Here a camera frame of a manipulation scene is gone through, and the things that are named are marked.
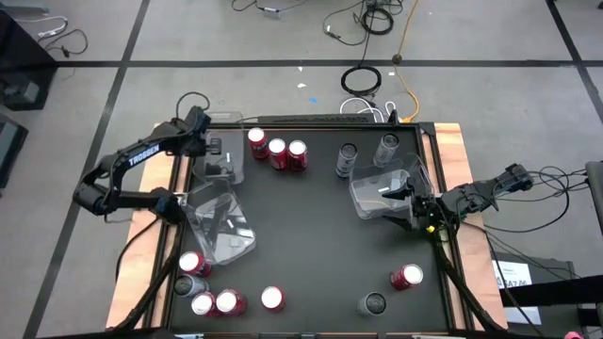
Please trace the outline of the black desk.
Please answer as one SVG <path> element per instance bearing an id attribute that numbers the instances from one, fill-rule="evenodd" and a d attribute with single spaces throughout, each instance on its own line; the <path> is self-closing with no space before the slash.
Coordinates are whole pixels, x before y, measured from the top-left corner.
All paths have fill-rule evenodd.
<path id="1" fill-rule="evenodd" d="M 8 13 L 0 9 L 0 105 L 41 110 L 57 62 Z"/>

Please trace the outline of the clear plastic storage bin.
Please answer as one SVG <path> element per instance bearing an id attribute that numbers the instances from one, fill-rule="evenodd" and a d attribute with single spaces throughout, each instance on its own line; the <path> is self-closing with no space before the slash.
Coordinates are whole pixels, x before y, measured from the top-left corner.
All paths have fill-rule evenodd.
<path id="1" fill-rule="evenodd" d="M 210 265 L 225 266 L 255 248 L 255 231 L 229 182 L 217 180 L 195 187 L 184 195 L 181 205 Z"/>
<path id="2" fill-rule="evenodd" d="M 211 125 L 206 133 L 208 148 L 221 148 L 221 154 L 206 154 L 196 163 L 201 177 L 206 181 L 226 180 L 232 185 L 244 180 L 245 130 L 240 112 L 209 113 Z M 209 139 L 218 137 L 222 145 L 208 145 Z"/>
<path id="3" fill-rule="evenodd" d="M 401 188 L 411 188 L 412 194 L 401 200 L 384 196 Z M 394 158 L 383 168 L 374 165 L 354 167 L 350 174 L 350 195 L 361 219 L 411 218 L 414 195 L 432 193 L 430 175 L 421 159 L 413 153 Z"/>

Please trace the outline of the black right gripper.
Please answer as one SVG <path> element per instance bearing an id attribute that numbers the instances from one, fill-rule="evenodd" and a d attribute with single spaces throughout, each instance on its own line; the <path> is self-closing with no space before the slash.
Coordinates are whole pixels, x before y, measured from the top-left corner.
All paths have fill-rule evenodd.
<path id="1" fill-rule="evenodd" d="M 382 194 L 383 198 L 403 201 L 411 197 L 412 215 L 383 215 L 406 232 L 421 231 L 429 227 L 439 229 L 446 225 L 446 218 L 430 186 L 404 185 Z"/>

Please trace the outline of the white Celsius drink can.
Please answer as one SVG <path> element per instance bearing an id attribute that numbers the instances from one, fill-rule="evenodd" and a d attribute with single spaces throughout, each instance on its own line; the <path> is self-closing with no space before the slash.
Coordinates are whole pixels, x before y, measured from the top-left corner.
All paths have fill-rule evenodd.
<path id="1" fill-rule="evenodd" d="M 192 298 L 200 293 L 207 292 L 209 284 L 198 276 L 182 274 L 174 283 L 173 292 L 177 297 Z"/>
<path id="2" fill-rule="evenodd" d="M 380 143 L 373 156 L 373 165 L 384 168 L 389 164 L 399 146 L 399 138 L 394 134 L 386 134 L 380 139 Z"/>
<path id="3" fill-rule="evenodd" d="M 357 312 L 360 315 L 377 316 L 382 315 L 387 307 L 385 297 L 378 292 L 371 292 L 360 298 L 357 303 Z"/>
<path id="4" fill-rule="evenodd" d="M 357 148 L 352 143 L 345 143 L 340 147 L 335 167 L 335 172 L 340 178 L 347 178 L 350 176 L 357 154 Z"/>

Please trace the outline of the red Coca-Cola soda can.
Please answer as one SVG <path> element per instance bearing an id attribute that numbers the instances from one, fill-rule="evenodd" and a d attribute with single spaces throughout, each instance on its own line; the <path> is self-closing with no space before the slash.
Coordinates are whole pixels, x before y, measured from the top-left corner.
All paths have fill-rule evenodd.
<path id="1" fill-rule="evenodd" d="M 407 264 L 390 273 L 390 284 L 396 290 L 405 290 L 420 285 L 423 281 L 423 271 L 416 264 Z"/>
<path id="2" fill-rule="evenodd" d="M 191 303 L 191 310 L 194 314 L 200 316 L 218 316 L 220 311 L 218 310 L 216 298 L 210 292 L 202 292 L 196 295 Z"/>
<path id="3" fill-rule="evenodd" d="M 227 288 L 216 297 L 216 305 L 224 315 L 242 315 L 247 309 L 247 299 L 236 290 Z"/>
<path id="4" fill-rule="evenodd" d="M 288 164 L 294 171 L 303 171 L 308 166 L 307 146 L 301 140 L 293 140 L 288 146 Z"/>

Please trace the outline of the black metal table frame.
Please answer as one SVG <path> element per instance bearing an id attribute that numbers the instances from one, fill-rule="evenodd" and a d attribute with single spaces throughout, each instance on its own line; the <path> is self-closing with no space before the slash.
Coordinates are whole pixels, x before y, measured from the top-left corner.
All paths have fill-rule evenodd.
<path id="1" fill-rule="evenodd" d="M 349 185 L 337 177 L 339 148 L 355 144 L 367 163 L 379 139 L 393 132 L 407 152 L 424 153 L 415 124 L 271 123 L 272 137 L 305 142 L 309 165 L 303 171 L 278 171 L 247 156 L 244 180 L 234 191 L 256 234 L 256 246 L 225 266 L 213 269 L 214 291 L 233 288 L 248 301 L 244 314 L 202 317 L 173 292 L 169 275 L 142 318 L 145 328 L 208 338 L 388 337 L 413 332 L 457 331 L 465 306 L 452 298 L 452 285 L 432 242 L 381 218 L 363 220 L 352 204 Z M 396 290 L 390 273 L 407 264 L 423 271 L 416 287 Z M 261 302 L 267 286 L 285 294 L 285 306 L 270 312 Z M 382 315 L 357 312 L 360 298 L 381 293 Z"/>

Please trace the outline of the dark monitor screen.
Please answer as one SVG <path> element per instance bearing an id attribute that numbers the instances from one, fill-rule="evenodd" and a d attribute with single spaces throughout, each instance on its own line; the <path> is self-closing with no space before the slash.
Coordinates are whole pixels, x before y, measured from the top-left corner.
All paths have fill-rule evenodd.
<path id="1" fill-rule="evenodd" d="M 0 114 L 0 191 L 7 184 L 12 168 L 23 148 L 28 130 Z"/>

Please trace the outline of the red Fanta soda can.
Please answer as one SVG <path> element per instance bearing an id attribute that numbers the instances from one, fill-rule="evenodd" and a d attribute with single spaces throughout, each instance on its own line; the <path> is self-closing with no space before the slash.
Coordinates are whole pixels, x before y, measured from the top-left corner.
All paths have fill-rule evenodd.
<path id="1" fill-rule="evenodd" d="M 279 312 L 285 306 L 285 294 L 277 286 L 267 286 L 261 294 L 261 302 L 270 312 Z"/>
<path id="2" fill-rule="evenodd" d="M 285 170 L 287 168 L 287 147 L 286 143 L 280 138 L 273 138 L 269 142 L 269 162 L 275 170 Z"/>
<path id="3" fill-rule="evenodd" d="M 178 265 L 184 273 L 202 278 L 209 277 L 212 270 L 212 266 L 205 260 L 204 255 L 195 250 L 183 253 L 179 258 Z"/>
<path id="4" fill-rule="evenodd" d="M 251 152 L 256 159 L 265 159 L 269 155 L 268 140 L 262 128 L 254 127 L 248 132 Z"/>

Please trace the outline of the black box with white label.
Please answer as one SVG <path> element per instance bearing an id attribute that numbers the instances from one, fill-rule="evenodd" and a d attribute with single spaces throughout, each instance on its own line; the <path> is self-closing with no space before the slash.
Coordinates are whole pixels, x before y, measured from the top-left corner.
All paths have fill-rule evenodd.
<path id="1" fill-rule="evenodd" d="M 564 261 L 541 259 L 512 255 L 497 251 L 492 259 L 501 295 L 505 296 L 503 284 L 508 289 L 537 283 L 553 283 L 574 278 L 573 267 Z M 525 331 L 532 334 L 529 321 L 522 315 L 525 313 L 531 323 L 551 335 L 553 332 L 570 331 L 579 327 L 576 305 L 531 306 L 519 311 L 512 304 L 504 308 L 509 327 L 514 331 Z"/>

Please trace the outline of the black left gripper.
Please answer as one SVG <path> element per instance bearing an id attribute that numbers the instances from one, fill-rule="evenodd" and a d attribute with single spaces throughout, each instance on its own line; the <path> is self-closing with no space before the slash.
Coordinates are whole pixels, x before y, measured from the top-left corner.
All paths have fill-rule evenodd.
<path id="1" fill-rule="evenodd" d="M 221 138 L 212 137 L 208 145 L 222 145 Z M 200 128 L 186 134 L 181 142 L 181 155 L 206 156 L 206 154 L 221 154 L 221 148 L 208 148 L 206 129 Z"/>

